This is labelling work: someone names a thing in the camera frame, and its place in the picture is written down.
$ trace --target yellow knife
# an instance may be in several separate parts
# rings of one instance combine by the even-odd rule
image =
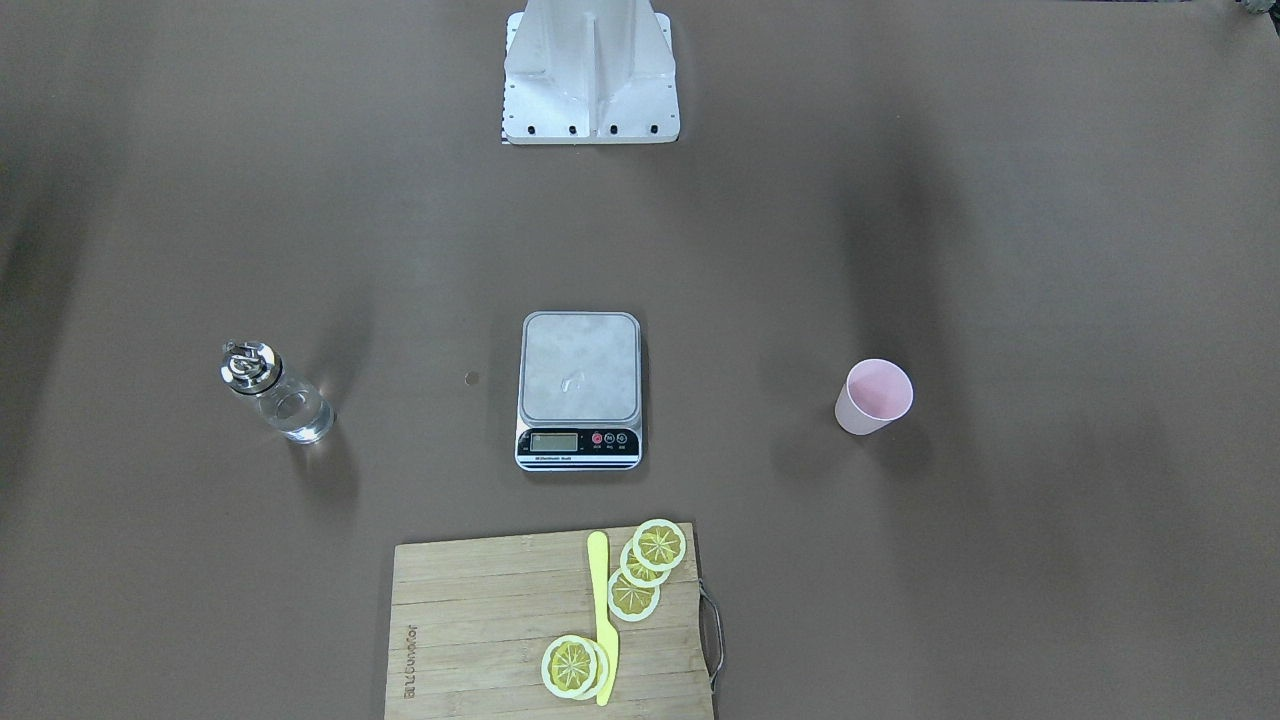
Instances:
[[[609,592],[609,536],[595,530],[586,537],[586,559],[591,565],[591,594],[595,597],[595,642],[604,648],[609,659],[609,679],[604,682],[595,705],[608,705],[613,694],[613,680],[618,678],[618,630],[609,623],[609,606],[605,593]]]

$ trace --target cutting board handle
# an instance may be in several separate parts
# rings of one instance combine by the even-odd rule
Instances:
[[[724,669],[724,624],[719,619],[719,605],[717,605],[716,598],[712,597],[710,591],[707,589],[707,582],[698,578],[698,592],[701,594],[701,602],[707,603],[707,607],[712,609],[712,619],[716,623],[716,669],[710,673],[712,694],[716,694],[716,680],[719,679],[721,670]],[[707,657],[707,643],[705,638],[703,642],[703,657]]]

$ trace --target pink cup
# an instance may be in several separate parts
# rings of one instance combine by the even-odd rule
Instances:
[[[863,360],[849,370],[836,400],[836,421],[846,432],[865,436],[897,420],[911,409],[911,378],[888,360]]]

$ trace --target wooden cutting board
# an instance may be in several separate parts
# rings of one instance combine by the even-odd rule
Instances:
[[[604,707],[561,700],[541,682],[543,651],[595,635],[586,537],[543,533],[396,548],[387,720],[434,717],[713,720],[699,626],[698,552],[662,585],[653,615],[618,629],[618,676]],[[635,528],[612,528],[609,573]]]

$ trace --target metal bottle cap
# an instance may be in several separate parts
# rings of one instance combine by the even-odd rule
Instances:
[[[280,378],[283,360],[265,342],[229,340],[223,346],[223,382],[242,395],[264,392]]]

